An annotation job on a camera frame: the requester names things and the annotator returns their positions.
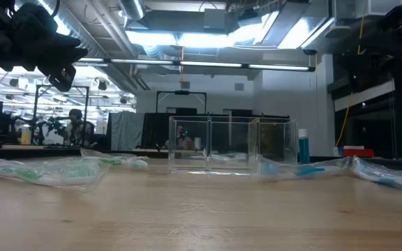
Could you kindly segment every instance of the wooden tabletop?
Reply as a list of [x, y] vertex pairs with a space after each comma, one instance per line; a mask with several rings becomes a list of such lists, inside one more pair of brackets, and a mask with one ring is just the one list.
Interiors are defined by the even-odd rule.
[[397, 251], [402, 191], [114, 168], [84, 194], [0, 178], [0, 250]]

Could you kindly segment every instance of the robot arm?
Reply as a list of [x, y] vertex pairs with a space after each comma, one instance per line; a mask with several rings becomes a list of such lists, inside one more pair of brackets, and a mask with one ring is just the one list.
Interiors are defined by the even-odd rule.
[[77, 38], [56, 32], [53, 15], [57, 9], [51, 16], [33, 3], [25, 3], [18, 11], [14, 6], [13, 0], [0, 0], [0, 67], [6, 71], [14, 66], [29, 71], [38, 67], [58, 90], [69, 91], [75, 76], [72, 63], [88, 51], [77, 48], [81, 43]]

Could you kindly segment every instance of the yellow cable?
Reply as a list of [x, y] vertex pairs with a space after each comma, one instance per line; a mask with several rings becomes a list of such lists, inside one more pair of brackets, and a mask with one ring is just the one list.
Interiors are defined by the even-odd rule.
[[[367, 14], [367, 6], [369, 5], [369, 0], [366, 1], [366, 4], [364, 5], [364, 14], [362, 15], [362, 20], [361, 20], [361, 28], [359, 29], [359, 40], [362, 38], [362, 34], [364, 32], [364, 22], [365, 22], [365, 17]], [[357, 46], [357, 54], [361, 54], [361, 45], [359, 44]], [[345, 125], [347, 123], [347, 118], [348, 118], [348, 112], [350, 111], [350, 106], [352, 105], [351, 100], [352, 100], [352, 95], [353, 93], [350, 93], [350, 97], [348, 97], [348, 107], [347, 107], [347, 112], [345, 113], [345, 118], [343, 120], [342, 128], [341, 128], [341, 134], [339, 135], [338, 141], [336, 142], [336, 147], [341, 143], [343, 131], [345, 129]]]
[[[364, 32], [364, 22], [366, 19], [366, 13], [367, 13], [367, 6], [369, 5], [369, 0], [366, 1], [366, 4], [364, 5], [364, 14], [362, 15], [362, 20], [361, 20], [361, 28], [359, 29], [359, 40], [362, 38], [362, 33]], [[359, 44], [357, 46], [357, 54], [361, 54], [361, 45]]]
[[341, 128], [341, 134], [339, 135], [339, 138], [338, 138], [338, 141], [336, 142], [336, 146], [335, 146], [335, 147], [338, 147], [339, 143], [341, 143], [343, 131], [344, 131], [345, 125], [346, 125], [346, 123], [347, 123], [348, 112], [350, 111], [350, 106], [351, 106], [351, 104], [352, 104], [352, 95], [353, 95], [353, 93], [350, 93], [350, 97], [348, 98], [347, 112], [345, 113], [345, 118], [344, 118], [344, 120], [343, 120], [343, 124], [342, 124], [342, 128]]
[[[184, 46], [182, 46], [182, 52], [181, 52], [181, 61], [183, 61], [184, 60]], [[182, 82], [184, 82], [184, 79], [183, 79], [183, 73], [184, 73], [184, 67], [183, 66], [181, 66], [181, 78], [179, 79], [179, 83], [181, 83], [182, 84]]]

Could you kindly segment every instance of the person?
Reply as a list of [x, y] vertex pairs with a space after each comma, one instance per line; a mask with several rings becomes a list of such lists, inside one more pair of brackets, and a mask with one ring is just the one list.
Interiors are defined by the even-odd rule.
[[70, 123], [66, 126], [64, 132], [64, 144], [68, 146], [81, 145], [83, 138], [84, 128], [84, 146], [89, 146], [91, 138], [94, 134], [94, 125], [91, 122], [86, 122], [86, 126], [83, 126], [82, 111], [79, 109], [72, 109], [69, 111]]
[[[188, 136], [188, 131], [182, 125], [178, 125], [176, 136], [177, 149], [181, 150], [193, 150], [195, 145], [193, 140]], [[167, 148], [170, 147], [170, 141], [165, 142]]]

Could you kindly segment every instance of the fluorescent light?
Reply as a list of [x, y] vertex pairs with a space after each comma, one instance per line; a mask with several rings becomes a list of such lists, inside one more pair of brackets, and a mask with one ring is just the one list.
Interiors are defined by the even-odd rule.
[[194, 62], [194, 61], [181, 61], [182, 66], [216, 66], [216, 67], [231, 67], [240, 68], [240, 63], [216, 63], [216, 62]]
[[305, 48], [307, 47], [309, 44], [311, 44], [311, 42], [313, 42], [316, 38], [318, 38], [318, 36], [324, 32], [330, 25], [332, 25], [334, 23], [334, 17], [330, 18], [324, 25], [322, 25], [322, 27], [320, 27], [319, 30], [317, 30], [310, 38], [308, 38], [307, 41], [305, 41], [305, 43], [303, 43], [300, 47]]
[[146, 59], [112, 59], [113, 63], [136, 63], [136, 64], [152, 64], [152, 65], [166, 65], [171, 66], [173, 61], [167, 60], [146, 60]]
[[[44, 7], [44, 9], [46, 9], [49, 13], [49, 15], [51, 15], [54, 11], [49, 7], [49, 5], [47, 3], [44, 2], [44, 0], [38, 0], [38, 2]], [[59, 19], [58, 16], [54, 17], [55, 22], [57, 22], [58, 24], [58, 28], [57, 28], [57, 33], [63, 34], [63, 35], [69, 35], [70, 34], [70, 29], [68, 29], [68, 27], [64, 24], [63, 21], [61, 21]]]
[[93, 66], [93, 67], [108, 67], [107, 63], [80, 63], [77, 62], [74, 66]]
[[83, 58], [80, 59], [79, 62], [83, 62], [83, 63], [97, 63], [97, 62], [103, 62], [103, 59], [92, 59], [92, 58]]
[[263, 41], [263, 39], [265, 39], [265, 36], [268, 34], [269, 29], [272, 27], [272, 25], [276, 21], [278, 14], [279, 14], [278, 11], [274, 11], [270, 14], [266, 14], [266, 15], [262, 16], [263, 27], [262, 27], [260, 33], [255, 37], [254, 42], [253, 42], [254, 45], [261, 43]]
[[207, 33], [184, 33], [178, 44], [185, 47], [199, 48], [223, 48], [234, 45], [227, 35]]
[[299, 71], [307, 71], [310, 68], [306, 66], [275, 66], [275, 65], [258, 65], [258, 64], [250, 64], [250, 69], [259, 69], [259, 70], [299, 70]]
[[126, 31], [130, 41], [138, 45], [176, 45], [176, 39], [171, 33], [153, 33]]
[[279, 49], [297, 49], [309, 37], [308, 22], [301, 18], [277, 46]]

